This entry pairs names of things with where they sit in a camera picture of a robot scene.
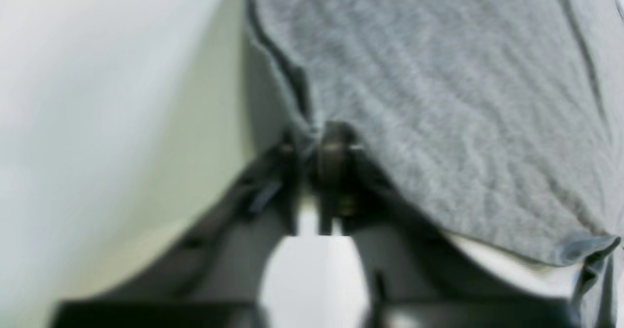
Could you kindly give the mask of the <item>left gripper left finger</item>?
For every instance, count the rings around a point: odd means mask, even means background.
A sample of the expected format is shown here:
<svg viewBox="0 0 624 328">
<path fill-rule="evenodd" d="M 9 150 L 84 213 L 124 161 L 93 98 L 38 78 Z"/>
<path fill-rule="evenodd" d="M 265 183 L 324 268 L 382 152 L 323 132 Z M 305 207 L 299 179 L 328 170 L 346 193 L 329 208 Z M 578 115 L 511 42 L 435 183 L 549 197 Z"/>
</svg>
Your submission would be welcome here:
<svg viewBox="0 0 624 328">
<path fill-rule="evenodd" d="M 298 232 L 299 164 L 290 131 L 225 195 L 130 279 L 63 302 L 52 328 L 269 328 L 259 301 L 265 268 Z"/>
</svg>

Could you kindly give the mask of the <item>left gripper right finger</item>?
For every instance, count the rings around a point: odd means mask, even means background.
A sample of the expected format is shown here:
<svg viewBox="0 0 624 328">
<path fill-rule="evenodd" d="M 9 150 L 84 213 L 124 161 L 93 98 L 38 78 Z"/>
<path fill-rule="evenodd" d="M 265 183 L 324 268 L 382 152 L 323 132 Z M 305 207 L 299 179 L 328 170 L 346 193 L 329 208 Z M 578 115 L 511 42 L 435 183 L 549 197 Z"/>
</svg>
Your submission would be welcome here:
<svg viewBox="0 0 624 328">
<path fill-rule="evenodd" d="M 321 224 L 349 237 L 365 275 L 364 328 L 578 328 L 577 309 L 500 278 L 410 205 L 359 144 L 332 121 L 318 144 Z"/>
</svg>

